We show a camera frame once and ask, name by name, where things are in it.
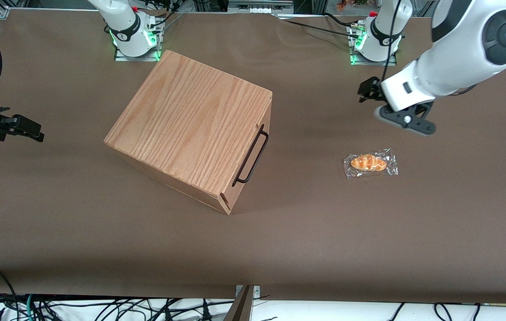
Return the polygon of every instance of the croissant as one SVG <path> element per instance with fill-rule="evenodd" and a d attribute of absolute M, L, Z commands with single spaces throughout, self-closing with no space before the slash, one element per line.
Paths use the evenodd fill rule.
<path fill-rule="evenodd" d="M 374 155 L 365 154 L 351 160 L 351 166 L 361 171 L 383 171 L 388 163 L 375 157 Z"/>

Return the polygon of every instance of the white floor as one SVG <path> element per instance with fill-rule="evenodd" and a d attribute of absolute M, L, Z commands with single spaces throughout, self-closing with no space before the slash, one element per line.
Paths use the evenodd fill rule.
<path fill-rule="evenodd" d="M 165 299 L 152 299 L 151 305 L 159 309 L 164 305 Z M 85 305 L 104 303 L 108 301 L 64 301 L 72 305 Z M 183 299 L 173 305 L 172 309 L 196 307 L 202 304 L 202 299 Z M 256 300 L 251 315 L 251 321 L 267 321 L 276 317 L 275 321 L 388 321 L 398 308 L 398 303 L 359 303 L 359 302 L 330 302 L 330 301 L 263 301 Z M 471 321 L 476 307 L 474 305 L 446 305 L 453 318 L 452 321 Z M 104 307 L 54 307 L 62 321 L 93 321 Z M 226 313 L 230 305 L 215 305 L 209 307 L 212 315 Z M 143 321 L 149 317 L 147 310 L 135 308 L 141 313 L 126 313 L 120 321 Z M 191 311 L 176 318 L 176 321 L 187 321 L 198 317 L 199 313 Z M 15 311 L 6 309 L 2 320 L 9 321 L 16 317 Z M 116 312 L 106 320 L 116 318 Z M 433 312 L 433 305 L 406 303 L 400 311 L 396 321 L 437 321 Z M 477 321 L 506 321 L 506 307 L 482 305 Z"/>

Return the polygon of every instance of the black metal handle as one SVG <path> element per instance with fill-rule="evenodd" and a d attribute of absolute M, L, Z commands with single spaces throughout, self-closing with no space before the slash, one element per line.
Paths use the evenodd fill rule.
<path fill-rule="evenodd" d="M 243 160 L 243 163 L 241 164 L 241 168 L 237 172 L 237 176 L 235 177 L 235 180 L 233 181 L 233 184 L 231 187 L 234 187 L 237 182 L 239 183 L 247 183 L 249 179 L 251 179 L 251 174 L 253 174 L 253 171 L 255 170 L 255 166 L 257 166 L 257 162 L 259 162 L 259 158 L 261 157 L 261 154 L 263 154 L 263 150 L 265 149 L 265 146 L 267 146 L 267 142 L 269 141 L 269 134 L 267 132 L 263 131 L 263 128 L 265 127 L 265 124 L 261 125 L 261 128 L 259 128 L 259 132 L 257 133 L 257 136 L 255 136 L 255 139 L 253 140 L 253 144 L 251 144 L 251 147 L 247 151 L 247 155 L 245 155 L 245 159 Z M 253 166 L 251 166 L 251 170 L 249 171 L 249 174 L 247 174 L 247 177 L 245 179 L 240 179 L 239 176 L 241 176 L 241 172 L 245 168 L 245 164 L 247 164 L 247 160 L 249 160 L 249 156 L 251 156 L 251 152 L 253 152 L 253 148 L 255 148 L 255 144 L 257 144 L 257 140 L 259 140 L 259 136 L 265 136 L 265 141 L 263 142 L 263 146 L 261 146 L 261 150 L 259 151 L 259 154 L 257 154 L 257 158 L 255 159 L 255 163 L 253 163 Z"/>

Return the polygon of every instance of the table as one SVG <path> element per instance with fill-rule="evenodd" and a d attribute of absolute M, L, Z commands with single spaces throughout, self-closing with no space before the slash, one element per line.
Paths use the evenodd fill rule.
<path fill-rule="evenodd" d="M 410 20 L 399 68 L 430 47 L 429 25 Z M 0 269 L 17 292 L 232 297 L 259 284 L 274 299 L 506 301 L 506 71 L 438 100 L 438 130 L 420 137 L 357 103 L 381 68 L 351 66 L 343 37 L 263 14 L 182 16 L 165 49 L 274 92 L 270 143 L 226 217 L 103 144 L 153 67 L 112 61 L 103 27 L 97 12 L 0 21 L 0 104 L 45 133 L 0 142 Z M 345 178 L 348 153 L 381 148 L 400 175 Z"/>

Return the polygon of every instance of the box top surface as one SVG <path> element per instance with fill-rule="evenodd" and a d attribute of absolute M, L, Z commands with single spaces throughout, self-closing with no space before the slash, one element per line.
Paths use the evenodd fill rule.
<path fill-rule="evenodd" d="M 234 179 L 273 93 L 167 50 L 105 144 L 210 195 Z"/>

